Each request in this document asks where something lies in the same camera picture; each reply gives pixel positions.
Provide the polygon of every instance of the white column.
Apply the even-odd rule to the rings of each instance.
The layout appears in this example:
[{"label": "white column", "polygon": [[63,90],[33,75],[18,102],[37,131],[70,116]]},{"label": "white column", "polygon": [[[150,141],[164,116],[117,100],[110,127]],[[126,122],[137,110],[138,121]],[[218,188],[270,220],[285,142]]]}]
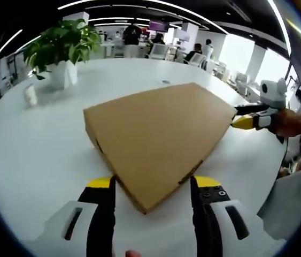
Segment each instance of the white column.
[{"label": "white column", "polygon": [[251,59],[249,62],[248,69],[246,70],[246,73],[245,73],[246,75],[249,76],[250,82],[255,81],[257,74],[259,72],[259,69],[261,68],[265,53],[266,53],[266,49],[255,44],[252,55],[251,55]]},{"label": "white column", "polygon": [[186,48],[186,51],[192,51],[197,39],[199,27],[192,23],[184,23],[182,24],[182,30],[187,31],[189,34],[189,41],[184,43],[184,47]]},{"label": "white column", "polygon": [[78,13],[71,14],[71,15],[63,17],[63,20],[84,19],[85,20],[85,25],[87,25],[89,18],[90,18],[90,15],[88,13],[86,13],[86,12],[78,12]]}]

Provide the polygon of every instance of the round table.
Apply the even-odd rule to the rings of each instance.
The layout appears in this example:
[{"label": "round table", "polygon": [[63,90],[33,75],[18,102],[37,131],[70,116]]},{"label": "round table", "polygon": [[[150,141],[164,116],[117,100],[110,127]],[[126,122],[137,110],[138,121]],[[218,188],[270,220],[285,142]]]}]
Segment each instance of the round table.
[{"label": "round table", "polygon": [[[234,90],[197,67],[150,59],[101,59],[80,63],[78,85],[41,92],[39,106],[26,108],[16,85],[0,100],[0,214],[17,238],[35,240],[46,221],[77,200],[93,178],[110,176],[84,126],[83,109],[137,92],[195,82],[230,105],[246,103]],[[279,170],[285,145],[267,130],[230,127],[196,171],[222,183],[230,198],[257,213]],[[143,256],[194,256],[189,183],[147,215],[117,188],[114,250]]]}]

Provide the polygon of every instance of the finger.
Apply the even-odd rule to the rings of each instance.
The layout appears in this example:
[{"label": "finger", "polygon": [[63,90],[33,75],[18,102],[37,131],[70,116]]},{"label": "finger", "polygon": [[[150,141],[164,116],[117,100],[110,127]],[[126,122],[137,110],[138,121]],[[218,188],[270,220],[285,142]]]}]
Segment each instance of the finger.
[{"label": "finger", "polygon": [[142,257],[139,252],[135,252],[133,250],[128,250],[125,253],[125,257]]}]

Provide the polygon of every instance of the brown cardboard box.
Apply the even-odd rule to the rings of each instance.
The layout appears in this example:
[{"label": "brown cardboard box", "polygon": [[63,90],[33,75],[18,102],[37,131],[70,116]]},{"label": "brown cardboard box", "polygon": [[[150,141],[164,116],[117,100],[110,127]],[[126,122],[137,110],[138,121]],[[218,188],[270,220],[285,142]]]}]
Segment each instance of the brown cardboard box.
[{"label": "brown cardboard box", "polygon": [[84,110],[86,131],[134,205],[147,213],[210,155],[236,110],[197,84]]}]

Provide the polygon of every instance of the white vase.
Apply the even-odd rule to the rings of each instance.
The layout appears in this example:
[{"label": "white vase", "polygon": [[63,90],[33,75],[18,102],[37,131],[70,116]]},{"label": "white vase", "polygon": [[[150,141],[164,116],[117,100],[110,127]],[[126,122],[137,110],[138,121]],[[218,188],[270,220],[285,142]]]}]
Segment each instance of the white vase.
[{"label": "white vase", "polygon": [[78,82],[78,70],[71,61],[48,65],[47,70],[50,71],[50,86],[54,90],[69,88]]}]

